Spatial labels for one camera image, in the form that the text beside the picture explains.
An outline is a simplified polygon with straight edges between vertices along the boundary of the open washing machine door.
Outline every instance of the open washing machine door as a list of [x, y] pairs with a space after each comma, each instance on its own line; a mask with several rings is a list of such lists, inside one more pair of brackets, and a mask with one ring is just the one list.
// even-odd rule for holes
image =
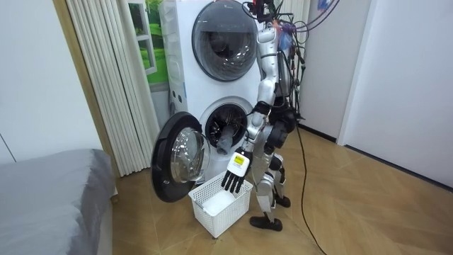
[[154, 145], [151, 179], [157, 196], [172, 203], [189, 194], [208, 168], [211, 147], [200, 122], [190, 113], [173, 115]]
[[257, 33], [256, 22], [247, 16], [242, 4], [213, 1], [201, 10], [193, 26], [195, 59], [209, 77], [237, 80], [256, 60]]

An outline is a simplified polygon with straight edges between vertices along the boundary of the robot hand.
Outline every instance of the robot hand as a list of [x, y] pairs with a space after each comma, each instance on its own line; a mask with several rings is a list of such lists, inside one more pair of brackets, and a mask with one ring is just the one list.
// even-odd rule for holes
[[231, 193], [238, 193], [241, 190], [242, 183], [250, 170], [251, 160], [246, 156], [246, 152], [238, 149], [231, 157], [225, 177], [222, 181], [222, 187]]

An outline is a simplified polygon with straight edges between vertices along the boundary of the gray bedsheet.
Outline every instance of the gray bedsheet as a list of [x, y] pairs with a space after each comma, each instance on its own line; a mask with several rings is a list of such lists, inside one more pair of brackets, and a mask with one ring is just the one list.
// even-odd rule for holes
[[96, 255], [114, 190], [110, 158], [100, 150], [0, 166], [0, 254]]

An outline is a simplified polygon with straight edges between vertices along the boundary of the floor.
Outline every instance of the floor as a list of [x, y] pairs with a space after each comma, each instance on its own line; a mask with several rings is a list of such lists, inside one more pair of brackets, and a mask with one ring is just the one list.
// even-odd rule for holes
[[[453, 194], [357, 152], [302, 131], [308, 176], [304, 208], [329, 255], [453, 254]], [[193, 216], [189, 198], [161, 202], [149, 171], [118, 181], [113, 211], [113, 253], [320, 254], [301, 212], [304, 169], [297, 134], [280, 150], [291, 208], [277, 207], [282, 232], [255, 229], [261, 215], [252, 195], [246, 216], [213, 239]]]

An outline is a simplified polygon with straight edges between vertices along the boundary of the white laundry basket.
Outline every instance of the white laundry basket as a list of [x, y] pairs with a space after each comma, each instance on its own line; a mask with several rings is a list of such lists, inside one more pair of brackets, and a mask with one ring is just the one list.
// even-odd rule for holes
[[233, 193], [235, 197], [234, 202], [223, 209], [223, 211], [212, 215], [203, 209], [202, 204], [223, 190], [221, 184], [224, 176], [225, 172], [189, 192], [189, 196], [192, 198], [195, 218], [215, 238], [218, 238], [219, 235], [247, 213], [248, 206], [250, 205], [250, 194], [253, 188], [251, 183], [244, 181], [241, 190], [237, 194]]

